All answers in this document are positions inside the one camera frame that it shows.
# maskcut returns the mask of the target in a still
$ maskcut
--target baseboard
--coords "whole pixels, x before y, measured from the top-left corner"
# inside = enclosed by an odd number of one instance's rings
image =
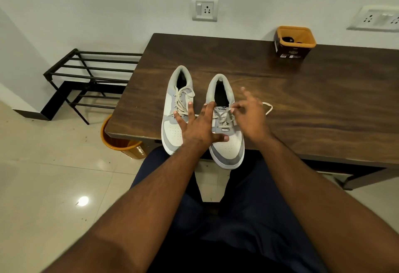
[[[23,117],[28,119],[37,120],[52,120],[58,110],[65,102],[65,96],[68,96],[72,90],[87,90],[93,92],[113,93],[122,94],[126,86],[112,85],[112,84],[97,84],[97,83],[85,83],[75,82],[71,80],[64,81],[58,88],[58,91],[52,96],[47,102],[41,112],[31,112],[24,110],[16,110],[15,112],[21,114]]]

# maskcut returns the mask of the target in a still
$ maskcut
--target plastic container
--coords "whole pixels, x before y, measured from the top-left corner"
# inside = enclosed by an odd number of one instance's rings
[[[313,34],[306,27],[280,26],[274,43],[277,56],[283,59],[304,59],[316,47]]]
[[[112,114],[103,122],[101,126],[101,140],[108,148],[121,151],[131,158],[140,159],[147,157],[147,153],[143,148],[143,142],[140,140],[124,140],[121,138],[112,138],[105,133],[105,127],[108,124]]]

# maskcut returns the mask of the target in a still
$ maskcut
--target dark blue pants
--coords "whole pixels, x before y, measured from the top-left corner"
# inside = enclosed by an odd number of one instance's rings
[[[168,158],[163,147],[154,149],[144,160],[132,187]],[[245,150],[243,163],[231,171],[219,215],[205,211],[193,173],[170,233],[195,235],[260,253],[296,272],[327,271],[278,191],[262,155],[255,150]]]

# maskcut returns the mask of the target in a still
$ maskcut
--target wooden table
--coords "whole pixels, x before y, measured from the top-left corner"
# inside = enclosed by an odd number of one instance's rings
[[[398,50],[317,45],[304,60],[295,60],[276,57],[270,41],[155,33],[107,133],[160,140],[167,83],[179,65],[191,73],[196,113],[210,80],[222,73],[236,100],[243,98],[239,88],[245,86],[274,106],[268,115],[271,129],[302,159],[381,167],[372,173],[358,169],[346,188],[398,171]],[[254,148],[248,140],[246,147]]]

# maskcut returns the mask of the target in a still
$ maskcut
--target sneaker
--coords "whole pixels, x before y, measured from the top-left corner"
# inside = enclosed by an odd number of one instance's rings
[[[188,102],[194,100],[193,81],[187,68],[179,66],[167,85],[161,138],[165,151],[172,155],[183,143],[182,130],[173,116],[177,111],[188,122]]]
[[[235,122],[230,106],[235,102],[232,87],[223,74],[217,74],[208,86],[206,103],[215,101],[212,132],[229,136],[228,142],[213,143],[209,147],[213,160],[223,169],[236,169],[244,159],[244,136]]]

